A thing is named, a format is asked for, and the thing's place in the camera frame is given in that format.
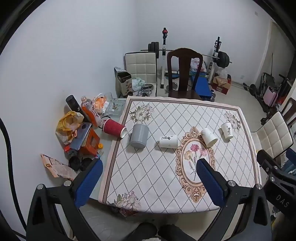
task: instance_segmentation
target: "yellow plastic bag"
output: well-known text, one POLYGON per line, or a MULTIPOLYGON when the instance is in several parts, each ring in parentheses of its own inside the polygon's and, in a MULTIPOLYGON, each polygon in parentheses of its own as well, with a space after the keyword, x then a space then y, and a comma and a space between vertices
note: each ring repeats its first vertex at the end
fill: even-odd
POLYGON ((56 135, 65 145, 70 144, 83 121, 83 115, 75 111, 69 111, 58 122, 56 135))

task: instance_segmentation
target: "red paper cup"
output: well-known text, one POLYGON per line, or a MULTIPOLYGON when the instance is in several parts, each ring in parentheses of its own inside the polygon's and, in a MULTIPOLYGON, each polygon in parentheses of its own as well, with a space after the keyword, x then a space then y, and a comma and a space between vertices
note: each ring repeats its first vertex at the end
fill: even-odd
POLYGON ((125 126, 119 124, 118 122, 108 119, 103 125, 103 132, 116 137, 124 138, 124 136, 128 133, 128 130, 125 126))

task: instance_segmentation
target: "pink suitcase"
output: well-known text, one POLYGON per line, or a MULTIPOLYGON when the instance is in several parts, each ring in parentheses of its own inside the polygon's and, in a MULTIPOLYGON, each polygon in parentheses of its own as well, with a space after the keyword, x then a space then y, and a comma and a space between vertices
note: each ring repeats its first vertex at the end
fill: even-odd
POLYGON ((265 91, 265 94, 263 96, 263 101, 265 104, 267 104, 269 107, 273 107, 276 100, 277 100, 277 97, 278 97, 278 93, 275 92, 273 90, 272 87, 268 87, 267 90, 265 91))

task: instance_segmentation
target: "dark brown wooden chair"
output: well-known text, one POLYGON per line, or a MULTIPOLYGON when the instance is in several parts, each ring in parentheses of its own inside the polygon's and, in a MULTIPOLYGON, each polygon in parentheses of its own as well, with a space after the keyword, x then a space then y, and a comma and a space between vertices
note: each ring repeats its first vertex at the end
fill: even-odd
POLYGON ((168 97, 178 98, 178 99, 197 99, 202 100, 201 97, 195 92, 195 86, 197 83, 198 76, 200 75, 200 69, 203 63, 203 57, 200 53, 195 52, 192 49, 188 48, 179 48, 173 51, 170 51, 167 55, 168 62, 168 97), (173 77, 172 77, 172 62, 171 59, 173 56, 179 58, 179 88, 178 90, 173 90, 173 77), (199 58, 200 63, 197 68, 196 76, 193 80, 191 90, 187 90, 188 80, 189 80, 189 71, 191 59, 199 58))
MULTIPOLYGON (((290 98, 287 102, 287 104, 285 105, 285 107, 283 108, 283 110, 281 111, 281 113, 283 114, 288 106, 288 104, 291 102, 292 106, 290 107, 290 109, 288 109, 288 111, 283 115, 283 118, 285 120, 285 122, 287 123, 287 121, 296 113, 296 100, 294 100, 293 98, 290 98)), ((293 123, 296 121, 296 117, 291 120, 289 122, 289 124, 287 123, 288 128, 291 127, 291 125, 293 125, 293 123)))

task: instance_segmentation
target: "barbell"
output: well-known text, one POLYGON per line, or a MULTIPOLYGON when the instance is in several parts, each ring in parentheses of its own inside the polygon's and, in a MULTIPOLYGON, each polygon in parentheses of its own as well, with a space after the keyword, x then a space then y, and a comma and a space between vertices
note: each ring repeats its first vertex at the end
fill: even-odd
MULTIPOLYGON (((141 51, 148 51, 148 52, 155 52, 156 58, 159 58, 159 51, 173 51, 172 49, 159 49, 159 42, 151 42, 148 44, 148 49, 141 49, 141 51)), ((232 63, 229 61, 229 56, 222 51, 218 52, 218 56, 210 56, 206 54, 201 54, 202 56, 210 57, 214 59, 214 62, 217 64, 218 67, 226 68, 229 63, 232 63)))

